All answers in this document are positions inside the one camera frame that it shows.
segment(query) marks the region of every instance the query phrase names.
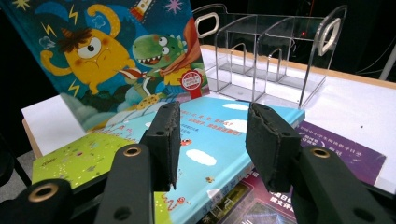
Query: children's book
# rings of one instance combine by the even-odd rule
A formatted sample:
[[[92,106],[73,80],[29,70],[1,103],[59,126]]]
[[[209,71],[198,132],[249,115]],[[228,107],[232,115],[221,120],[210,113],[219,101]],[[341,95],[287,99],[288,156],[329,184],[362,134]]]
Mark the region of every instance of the children's book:
[[[0,8],[86,131],[119,122],[121,111],[209,94],[188,0],[4,0]]]
[[[271,106],[297,125],[304,111]],[[177,188],[155,192],[156,223],[196,223],[248,174],[248,102],[199,97],[180,105]],[[122,145],[138,143],[157,112],[88,133],[33,164],[33,182],[65,178],[77,188],[109,171]]]
[[[301,145],[334,151],[360,180],[374,185],[386,157],[368,147],[345,139],[307,121],[296,128]],[[269,192],[253,169],[198,223],[297,223],[290,193]]]

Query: cartoon character eye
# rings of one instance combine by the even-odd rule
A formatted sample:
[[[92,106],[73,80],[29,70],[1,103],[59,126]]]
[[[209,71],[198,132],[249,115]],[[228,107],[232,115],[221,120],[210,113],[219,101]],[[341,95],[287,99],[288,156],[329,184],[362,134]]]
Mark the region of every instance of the cartoon character eye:
[[[161,46],[165,46],[165,45],[168,44],[168,39],[166,39],[166,37],[161,37],[160,40],[158,41],[158,43],[159,43]]]
[[[83,59],[90,59],[99,53],[101,47],[102,43],[100,39],[94,37],[91,40],[90,45],[80,48],[78,50],[78,56]]]
[[[189,144],[191,144],[191,140],[190,139],[182,139],[181,140],[181,142],[180,142],[180,144],[182,145],[182,146],[188,146]]]
[[[169,48],[163,47],[163,54],[168,54],[168,53],[169,53]]]

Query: book stack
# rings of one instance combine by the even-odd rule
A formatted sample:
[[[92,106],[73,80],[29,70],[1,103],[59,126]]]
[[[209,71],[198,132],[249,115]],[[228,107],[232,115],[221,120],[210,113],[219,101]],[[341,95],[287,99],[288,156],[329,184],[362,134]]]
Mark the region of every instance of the book stack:
[[[245,147],[248,107],[247,102],[206,96],[180,105],[177,188],[154,193],[157,223],[198,222],[251,172]],[[303,110],[272,108],[289,124],[304,119]],[[117,148],[139,142],[155,114],[96,130],[35,160],[33,182],[64,178],[74,189],[103,175]]]

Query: acrylic divider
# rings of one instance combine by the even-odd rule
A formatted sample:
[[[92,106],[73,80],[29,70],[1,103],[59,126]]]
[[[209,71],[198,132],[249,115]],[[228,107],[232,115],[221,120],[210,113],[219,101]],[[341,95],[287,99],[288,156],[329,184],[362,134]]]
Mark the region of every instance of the acrylic divider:
[[[264,105],[304,107],[325,81],[346,14],[346,6],[325,18],[232,14],[221,4],[194,10],[197,30],[204,20],[215,24],[203,35],[198,31],[200,44],[215,51],[203,54],[210,90]],[[295,62],[293,53],[302,47],[308,48],[306,60]]]

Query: green cartoon dinosaur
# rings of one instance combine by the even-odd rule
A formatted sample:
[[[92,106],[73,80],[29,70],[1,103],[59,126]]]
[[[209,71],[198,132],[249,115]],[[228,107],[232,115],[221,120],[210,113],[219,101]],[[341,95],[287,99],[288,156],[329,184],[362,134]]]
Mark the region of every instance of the green cartoon dinosaur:
[[[179,36],[154,34],[140,36],[134,42],[134,58],[151,68],[145,74],[146,78],[150,78],[146,86],[150,93],[160,92],[160,98],[166,98],[186,92],[180,80],[191,70],[202,76],[200,87],[207,84],[193,20],[187,23],[184,38],[186,41],[182,41]],[[161,82],[164,85],[158,90]]]

